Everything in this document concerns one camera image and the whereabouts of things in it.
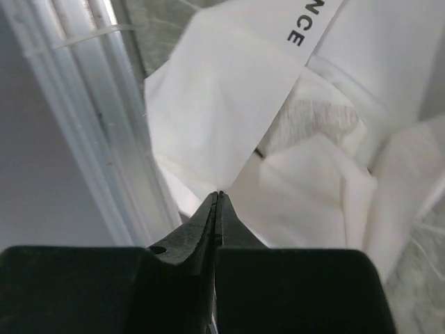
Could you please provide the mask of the white underwear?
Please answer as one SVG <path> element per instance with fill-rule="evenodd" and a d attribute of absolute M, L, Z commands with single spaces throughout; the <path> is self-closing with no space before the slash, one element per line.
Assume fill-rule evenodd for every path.
<path fill-rule="evenodd" d="M 225 1 L 145 80 L 153 157 L 192 215 L 226 191 L 272 248 L 350 248 L 387 279 L 444 193 L 421 120 L 443 1 Z"/>

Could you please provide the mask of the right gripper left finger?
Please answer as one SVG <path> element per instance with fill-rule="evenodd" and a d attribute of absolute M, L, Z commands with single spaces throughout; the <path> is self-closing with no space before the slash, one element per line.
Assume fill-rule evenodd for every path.
<path fill-rule="evenodd" d="M 218 196 L 147 248 L 13 246 L 2 333 L 208 333 Z"/>

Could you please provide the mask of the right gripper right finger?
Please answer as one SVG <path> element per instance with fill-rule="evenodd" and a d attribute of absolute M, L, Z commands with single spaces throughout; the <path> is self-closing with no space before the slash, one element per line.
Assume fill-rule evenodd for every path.
<path fill-rule="evenodd" d="M 267 248 L 229 196 L 216 204 L 219 333 L 395 333 L 372 261 L 348 249 Z"/>

